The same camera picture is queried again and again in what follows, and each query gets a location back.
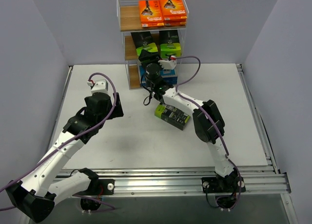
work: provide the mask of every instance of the shelf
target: shelf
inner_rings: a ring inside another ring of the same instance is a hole
[[[152,30],[171,30],[185,29],[186,25],[163,26],[163,27],[142,27],[138,6],[120,7],[120,30],[122,32],[152,31]]]
[[[156,43],[158,51],[159,47],[159,34],[152,34],[153,40]],[[125,60],[136,60],[138,59],[137,50],[131,36],[125,36]]]
[[[130,89],[141,88],[137,65],[129,65]]]

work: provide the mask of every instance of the white table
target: white table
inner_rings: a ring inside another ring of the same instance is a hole
[[[197,64],[178,69],[186,80]],[[187,168],[213,167],[207,145],[200,141],[191,120],[181,131],[154,116],[158,105],[143,105],[145,90],[129,90],[124,65],[76,65],[57,123],[56,140],[67,120],[85,106],[91,92],[86,81],[91,73],[108,75],[119,92],[124,116],[108,120],[99,133],[78,151],[64,169]],[[238,166],[264,166],[267,160],[235,64],[202,64],[198,75],[179,88],[200,100],[216,102],[225,121],[225,142]]]

